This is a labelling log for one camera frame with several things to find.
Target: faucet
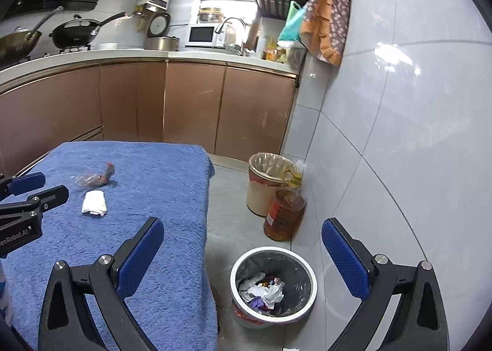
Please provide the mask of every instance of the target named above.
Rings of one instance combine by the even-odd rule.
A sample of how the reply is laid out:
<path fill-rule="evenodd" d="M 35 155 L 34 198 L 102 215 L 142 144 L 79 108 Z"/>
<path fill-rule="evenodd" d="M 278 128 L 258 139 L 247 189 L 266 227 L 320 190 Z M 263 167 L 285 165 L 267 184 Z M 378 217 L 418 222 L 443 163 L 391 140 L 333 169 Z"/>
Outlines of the faucet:
<path fill-rule="evenodd" d="M 239 47 L 239 45 L 231 45 L 229 43 L 225 43 L 224 44 L 224 48 L 227 51 L 233 51 L 233 52 L 237 53 L 237 55 L 244 56 L 244 34 L 246 33 L 246 26 L 247 25 L 246 25 L 246 23 L 241 18 L 237 18 L 237 17 L 228 17 L 228 18 L 226 18 L 225 20 L 223 20 L 220 23 L 220 26 L 215 30 L 215 33 L 221 33 L 224 30 L 225 23 L 228 20 L 230 20 L 230 19 L 237 19 L 240 23 L 243 24 L 243 27 L 244 27 L 243 38 L 241 39 L 241 45 L 240 45 L 240 47 Z"/>

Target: blue gripper pad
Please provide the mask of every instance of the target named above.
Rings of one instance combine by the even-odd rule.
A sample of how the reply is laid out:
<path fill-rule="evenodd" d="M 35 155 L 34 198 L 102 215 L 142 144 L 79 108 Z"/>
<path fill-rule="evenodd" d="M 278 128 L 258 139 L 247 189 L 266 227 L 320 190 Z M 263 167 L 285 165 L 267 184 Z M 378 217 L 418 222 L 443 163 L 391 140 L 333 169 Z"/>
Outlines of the blue gripper pad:
<path fill-rule="evenodd" d="M 367 271 L 329 219 L 323 223 L 321 239 L 350 293 L 364 301 L 369 296 Z"/>
<path fill-rule="evenodd" d="M 12 179 L 8 184 L 8 192 L 13 195 L 20 195 L 28 191 L 40 189 L 46 183 L 46 178 L 41 172 L 19 176 Z"/>
<path fill-rule="evenodd" d="M 120 268 L 116 288 L 120 299 L 135 294 L 163 240 L 164 225 L 156 219 Z"/>

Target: brown floral fabric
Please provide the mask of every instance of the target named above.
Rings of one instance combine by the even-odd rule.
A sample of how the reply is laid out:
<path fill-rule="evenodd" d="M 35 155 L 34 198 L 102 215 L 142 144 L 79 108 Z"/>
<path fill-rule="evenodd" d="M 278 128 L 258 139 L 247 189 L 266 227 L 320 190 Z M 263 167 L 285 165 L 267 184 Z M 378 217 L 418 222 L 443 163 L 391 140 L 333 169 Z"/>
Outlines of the brown floral fabric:
<path fill-rule="evenodd" d="M 300 38 L 310 53 L 340 65 L 347 38 L 350 0 L 308 0 Z"/>

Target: teal plastic bag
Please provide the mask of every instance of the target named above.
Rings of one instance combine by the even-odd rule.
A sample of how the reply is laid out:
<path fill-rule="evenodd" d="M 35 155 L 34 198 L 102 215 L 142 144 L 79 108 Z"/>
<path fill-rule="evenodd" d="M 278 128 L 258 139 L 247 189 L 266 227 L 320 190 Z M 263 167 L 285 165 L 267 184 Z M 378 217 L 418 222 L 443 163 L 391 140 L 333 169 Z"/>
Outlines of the teal plastic bag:
<path fill-rule="evenodd" d="M 299 30 L 303 22 L 306 7 L 301 7 L 295 1 L 291 1 L 285 25 L 279 35 L 279 41 L 300 41 Z"/>

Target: bottle label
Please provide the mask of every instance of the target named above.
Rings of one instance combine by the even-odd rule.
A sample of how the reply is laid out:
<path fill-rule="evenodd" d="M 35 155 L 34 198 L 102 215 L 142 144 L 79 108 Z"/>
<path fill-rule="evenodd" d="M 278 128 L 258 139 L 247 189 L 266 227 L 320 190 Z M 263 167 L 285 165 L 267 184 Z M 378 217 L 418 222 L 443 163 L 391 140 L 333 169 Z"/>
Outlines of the bottle label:
<path fill-rule="evenodd" d="M 277 216 L 277 213 L 279 213 L 279 208 L 280 208 L 280 203 L 273 201 L 272 206 L 270 207 L 270 211 L 268 212 L 268 215 L 267 215 L 267 222 L 270 225 L 274 224 L 274 220 Z"/>

